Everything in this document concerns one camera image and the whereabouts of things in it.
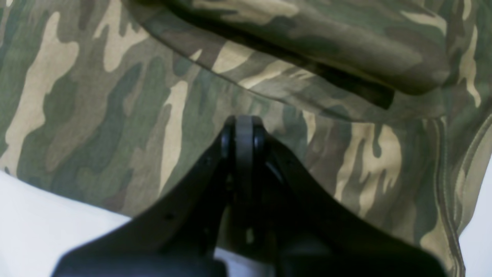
camouflage fabric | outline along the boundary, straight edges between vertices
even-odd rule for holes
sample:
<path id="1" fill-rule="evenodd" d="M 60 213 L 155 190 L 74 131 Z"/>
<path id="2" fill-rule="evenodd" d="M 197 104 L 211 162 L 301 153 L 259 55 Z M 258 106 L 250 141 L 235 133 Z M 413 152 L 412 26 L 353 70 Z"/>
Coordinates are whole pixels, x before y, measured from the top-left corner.
<path id="1" fill-rule="evenodd" d="M 227 116 L 464 276 L 492 145 L 492 2 L 0 0 L 0 169 L 135 216 Z"/>

white surface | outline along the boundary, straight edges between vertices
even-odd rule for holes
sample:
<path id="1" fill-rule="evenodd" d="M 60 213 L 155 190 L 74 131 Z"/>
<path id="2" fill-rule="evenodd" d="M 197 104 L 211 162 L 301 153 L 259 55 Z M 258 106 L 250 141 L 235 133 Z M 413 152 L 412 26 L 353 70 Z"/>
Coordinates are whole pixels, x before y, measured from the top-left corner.
<path id="1" fill-rule="evenodd" d="M 0 277 L 49 277 L 68 250 L 128 217 L 66 199 L 0 172 Z M 231 277 L 272 276 L 268 265 L 217 248 Z"/>
<path id="2" fill-rule="evenodd" d="M 492 162 L 485 172 L 477 206 L 460 236 L 466 277 L 492 277 Z"/>
<path id="3" fill-rule="evenodd" d="M 466 277 L 492 277 L 492 163 L 460 237 Z M 0 277 L 49 277 L 61 255 L 121 226 L 128 217 L 69 200 L 0 172 Z M 269 276 L 265 265 L 223 249 L 230 276 Z"/>

black plastic mount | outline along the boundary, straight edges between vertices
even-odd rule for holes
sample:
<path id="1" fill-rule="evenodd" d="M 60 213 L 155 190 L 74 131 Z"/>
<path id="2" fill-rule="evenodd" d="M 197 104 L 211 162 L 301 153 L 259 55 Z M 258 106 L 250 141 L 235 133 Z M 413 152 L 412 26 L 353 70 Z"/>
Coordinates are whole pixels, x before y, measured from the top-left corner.
<path id="1" fill-rule="evenodd" d="M 213 144 L 155 205 L 115 231 L 76 248 L 53 277 L 225 277 L 214 260 L 224 209 L 273 236 L 278 277 L 446 276 L 430 254 L 352 214 L 269 135 L 259 117 L 229 117 Z"/>

black plastic part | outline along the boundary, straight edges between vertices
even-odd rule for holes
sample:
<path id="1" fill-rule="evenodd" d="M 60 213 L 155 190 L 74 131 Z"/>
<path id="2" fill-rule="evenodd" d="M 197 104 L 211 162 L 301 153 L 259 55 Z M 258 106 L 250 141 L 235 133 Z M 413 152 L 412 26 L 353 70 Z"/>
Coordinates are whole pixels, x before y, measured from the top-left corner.
<path id="1" fill-rule="evenodd" d="M 432 255 L 384 234 L 330 197 L 261 119 L 249 116 L 229 117 L 168 195 L 67 253 L 53 277 L 226 276 L 213 253 L 227 204 L 237 215 L 234 224 L 253 229 L 256 244 L 275 233 L 278 277 L 445 277 Z"/>

green camouflage pattern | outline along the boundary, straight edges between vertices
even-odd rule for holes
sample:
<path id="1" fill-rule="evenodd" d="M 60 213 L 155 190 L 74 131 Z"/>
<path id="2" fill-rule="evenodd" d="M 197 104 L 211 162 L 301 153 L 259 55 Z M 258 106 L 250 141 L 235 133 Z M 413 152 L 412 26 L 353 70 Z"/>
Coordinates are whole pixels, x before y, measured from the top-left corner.
<path id="1" fill-rule="evenodd" d="M 0 169 L 135 216 L 229 115 L 464 276 L 492 145 L 492 2 L 0 0 Z"/>

